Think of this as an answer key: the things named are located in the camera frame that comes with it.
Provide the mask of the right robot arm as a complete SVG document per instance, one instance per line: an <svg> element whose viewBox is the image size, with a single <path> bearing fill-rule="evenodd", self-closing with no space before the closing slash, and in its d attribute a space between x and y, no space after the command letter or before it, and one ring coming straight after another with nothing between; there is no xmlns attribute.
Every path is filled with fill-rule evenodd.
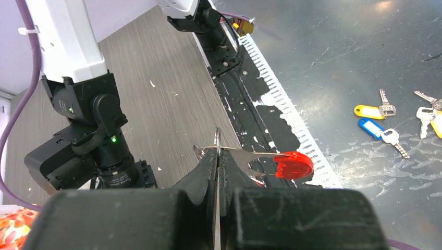
<svg viewBox="0 0 442 250"><path fill-rule="evenodd" d="M26 1L42 52L42 84L69 124L24 163L48 194L79 189L155 188L153 170L136 161L122 132L114 75L97 44L84 1Z"/></svg>

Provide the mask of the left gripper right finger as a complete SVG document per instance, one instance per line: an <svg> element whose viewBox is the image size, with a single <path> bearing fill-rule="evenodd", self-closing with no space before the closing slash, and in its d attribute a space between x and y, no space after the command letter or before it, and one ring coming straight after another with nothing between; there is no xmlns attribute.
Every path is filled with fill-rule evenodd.
<svg viewBox="0 0 442 250"><path fill-rule="evenodd" d="M237 165L231 152L222 150L219 159L219 219L220 219L220 248L227 249L229 232L230 206L235 189L258 188Z"/></svg>

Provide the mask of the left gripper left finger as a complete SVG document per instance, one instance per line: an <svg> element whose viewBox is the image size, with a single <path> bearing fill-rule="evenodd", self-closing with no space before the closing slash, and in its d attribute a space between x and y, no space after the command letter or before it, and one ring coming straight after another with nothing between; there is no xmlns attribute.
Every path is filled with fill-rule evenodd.
<svg viewBox="0 0 442 250"><path fill-rule="evenodd" d="M197 166L173 189L185 193L179 206L179 248L214 249L218 152L207 149Z"/></svg>

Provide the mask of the metal keyring holder red handle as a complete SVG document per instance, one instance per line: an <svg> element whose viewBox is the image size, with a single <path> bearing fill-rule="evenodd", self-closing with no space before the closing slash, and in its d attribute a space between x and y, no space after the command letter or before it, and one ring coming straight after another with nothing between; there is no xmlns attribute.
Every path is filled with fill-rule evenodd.
<svg viewBox="0 0 442 250"><path fill-rule="evenodd" d="M200 159L211 150L215 151L218 159L220 159L222 150L230 151L238 167L259 187L264 186L264 181L262 180L264 177L276 177L279 180L299 180L310 176L314 171L314 164L311 158L301 152L255 152L223 146L220 127L215 128L213 145L193 146L195 155ZM254 170L250 163L261 158L276 164L276 170L273 172Z"/></svg>

